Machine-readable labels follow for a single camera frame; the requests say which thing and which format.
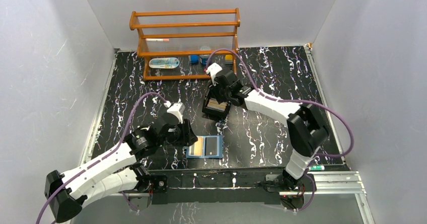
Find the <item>orange credit card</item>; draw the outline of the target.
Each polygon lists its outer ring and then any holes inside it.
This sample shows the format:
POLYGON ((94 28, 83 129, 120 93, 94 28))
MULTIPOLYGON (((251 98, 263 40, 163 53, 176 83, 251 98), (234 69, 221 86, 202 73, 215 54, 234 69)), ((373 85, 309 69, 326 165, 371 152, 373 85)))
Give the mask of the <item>orange credit card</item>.
POLYGON ((203 155, 203 147, 204 147, 203 137, 198 137, 197 141, 193 145, 192 154, 194 156, 202 156, 203 155))

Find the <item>blue card holder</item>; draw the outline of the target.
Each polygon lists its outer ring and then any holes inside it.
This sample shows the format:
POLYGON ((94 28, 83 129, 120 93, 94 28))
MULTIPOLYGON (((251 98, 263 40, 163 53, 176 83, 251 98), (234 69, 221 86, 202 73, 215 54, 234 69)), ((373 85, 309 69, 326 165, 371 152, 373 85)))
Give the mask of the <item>blue card holder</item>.
POLYGON ((186 148, 188 159, 221 159, 223 137, 221 135, 198 136, 197 141, 186 148))

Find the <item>black card tray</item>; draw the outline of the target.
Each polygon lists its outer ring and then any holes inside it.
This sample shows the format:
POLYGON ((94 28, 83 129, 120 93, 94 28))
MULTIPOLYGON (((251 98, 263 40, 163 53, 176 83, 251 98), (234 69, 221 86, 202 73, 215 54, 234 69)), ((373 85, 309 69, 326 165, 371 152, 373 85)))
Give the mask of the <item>black card tray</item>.
POLYGON ((204 118, 211 120, 226 119, 231 108, 230 102, 219 103, 214 95, 213 85, 209 85, 208 92, 203 100, 202 113, 204 118))

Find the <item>black VIP credit card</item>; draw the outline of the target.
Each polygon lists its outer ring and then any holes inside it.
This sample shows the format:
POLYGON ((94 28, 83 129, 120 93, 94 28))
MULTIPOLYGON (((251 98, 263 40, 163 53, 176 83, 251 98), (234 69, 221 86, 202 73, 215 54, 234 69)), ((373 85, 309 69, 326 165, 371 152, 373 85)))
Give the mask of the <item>black VIP credit card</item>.
POLYGON ((218 139, 216 137, 205 138, 205 156, 216 156, 218 153, 218 139))

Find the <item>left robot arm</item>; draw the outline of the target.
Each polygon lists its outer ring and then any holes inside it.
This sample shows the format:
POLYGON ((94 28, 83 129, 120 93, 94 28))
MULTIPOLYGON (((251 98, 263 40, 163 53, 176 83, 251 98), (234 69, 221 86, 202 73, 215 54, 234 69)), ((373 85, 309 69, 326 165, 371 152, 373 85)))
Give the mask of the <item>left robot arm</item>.
POLYGON ((165 145, 191 146, 198 137, 188 119, 165 113, 154 123, 135 128, 118 144, 72 170, 47 174, 43 210, 50 208, 56 223, 77 216, 90 203, 110 194, 135 189, 144 192, 150 178, 137 164, 165 145))

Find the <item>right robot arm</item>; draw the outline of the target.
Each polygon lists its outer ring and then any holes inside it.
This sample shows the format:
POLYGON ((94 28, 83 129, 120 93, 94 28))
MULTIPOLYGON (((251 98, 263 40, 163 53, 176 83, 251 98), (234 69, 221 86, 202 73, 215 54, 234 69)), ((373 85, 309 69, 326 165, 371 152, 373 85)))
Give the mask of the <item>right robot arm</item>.
POLYGON ((320 111, 313 103, 287 102, 245 86, 232 70, 216 63, 205 72, 211 78, 207 104, 211 100, 231 104, 268 116, 287 127, 293 152, 284 169, 283 183, 290 191, 298 190, 320 145, 329 137, 329 128, 320 111))

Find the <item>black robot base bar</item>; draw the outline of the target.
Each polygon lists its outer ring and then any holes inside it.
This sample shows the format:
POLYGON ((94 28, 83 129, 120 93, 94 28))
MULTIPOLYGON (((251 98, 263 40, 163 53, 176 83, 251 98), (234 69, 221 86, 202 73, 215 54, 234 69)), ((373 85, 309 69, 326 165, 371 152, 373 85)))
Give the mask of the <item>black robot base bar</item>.
POLYGON ((301 196, 313 189, 307 177, 298 184, 301 190, 278 187, 283 171, 283 167, 151 170, 152 175, 167 177, 166 192, 154 194, 153 202, 281 204, 284 197, 301 196))

